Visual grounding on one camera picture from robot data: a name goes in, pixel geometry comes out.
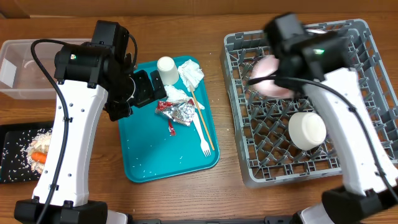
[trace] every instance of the gray basket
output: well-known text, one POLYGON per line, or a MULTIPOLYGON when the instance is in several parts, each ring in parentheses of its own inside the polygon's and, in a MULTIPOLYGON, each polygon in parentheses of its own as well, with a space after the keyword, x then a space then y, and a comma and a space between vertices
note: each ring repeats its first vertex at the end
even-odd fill
MULTIPOLYGON (((359 85, 373 125, 388 156, 398 163, 397 98, 367 23, 361 19, 308 25, 337 30, 349 39, 347 53, 357 69, 359 85)), ((231 101, 235 140, 243 182, 265 187, 341 173, 330 139, 317 149, 301 151, 289 137, 289 118, 315 112, 308 98, 276 100, 246 86, 253 65, 269 55, 262 30, 229 34, 221 53, 225 86, 231 101)))

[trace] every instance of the wooden stick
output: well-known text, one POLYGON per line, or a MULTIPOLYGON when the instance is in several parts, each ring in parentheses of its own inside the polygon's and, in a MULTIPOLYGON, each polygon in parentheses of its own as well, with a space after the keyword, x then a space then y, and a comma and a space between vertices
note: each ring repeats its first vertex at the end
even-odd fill
POLYGON ((191 85, 190 85, 189 87, 190 87, 190 89, 191 89, 191 92, 192 92, 192 96, 193 96, 193 99, 194 99, 195 105, 196 105, 196 106, 197 106, 197 108, 198 108, 198 111, 199 111, 199 115, 200 115, 201 122, 203 123, 203 126, 205 127, 205 130, 206 130, 206 133, 207 133, 207 137, 209 138, 209 141, 210 141, 211 148, 212 148, 212 149, 213 149, 213 151, 214 151, 213 142, 211 141, 210 134, 209 134, 209 131, 207 130, 207 127, 206 127, 205 120, 203 119, 203 116, 201 115, 201 111, 200 111, 201 109, 199 108, 199 104, 198 104, 197 98, 195 97, 195 94, 193 93, 193 87, 192 87, 191 85))

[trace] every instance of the wooden table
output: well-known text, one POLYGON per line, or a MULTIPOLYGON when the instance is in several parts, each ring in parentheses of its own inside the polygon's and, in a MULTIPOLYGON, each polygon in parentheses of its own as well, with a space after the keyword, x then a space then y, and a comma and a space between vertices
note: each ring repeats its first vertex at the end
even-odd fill
MULTIPOLYGON (((138 62, 161 56, 192 55, 205 73, 221 149, 210 170, 134 184, 124 175, 118 124, 104 112, 99 121, 90 165, 90 199, 102 200, 135 218, 162 220, 261 218, 290 215, 320 201, 321 193, 341 185, 341 176, 262 189, 244 186, 234 141, 231 107, 224 87, 220 50, 225 35, 262 29, 274 14, 243 16, 141 16, 0 21, 0 43, 9 39, 90 38, 98 19, 118 21, 135 36, 138 62)), ((305 23, 362 18, 368 22, 391 82, 398 90, 398 15, 393 13, 301 14, 305 23)), ((53 119, 55 100, 18 101, 0 96, 0 124, 53 119)), ((30 198, 35 182, 0 185, 0 223, 13 219, 15 202, 30 198)), ((396 223, 393 208, 367 223, 396 223)))

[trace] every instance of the orange food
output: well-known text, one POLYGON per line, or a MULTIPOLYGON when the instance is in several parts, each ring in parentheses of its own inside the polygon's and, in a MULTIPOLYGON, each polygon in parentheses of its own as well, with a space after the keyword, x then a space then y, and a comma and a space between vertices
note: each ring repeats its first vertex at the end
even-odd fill
POLYGON ((31 155, 31 158, 36 162, 41 162, 41 163, 45 164, 47 155, 42 152, 33 152, 31 155))

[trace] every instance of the white plastic fork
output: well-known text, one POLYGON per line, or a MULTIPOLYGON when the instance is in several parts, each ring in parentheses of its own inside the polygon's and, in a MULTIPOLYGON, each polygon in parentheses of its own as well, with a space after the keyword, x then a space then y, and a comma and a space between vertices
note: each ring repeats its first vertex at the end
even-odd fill
POLYGON ((201 150, 203 151, 205 157, 208 157, 211 155, 210 147, 209 147, 209 144, 207 143, 205 137, 203 136, 203 131, 201 130, 201 126, 200 126, 200 120, 199 120, 198 114, 196 112, 193 115, 193 123, 194 123, 195 128, 197 129, 199 137, 200 137, 201 150))

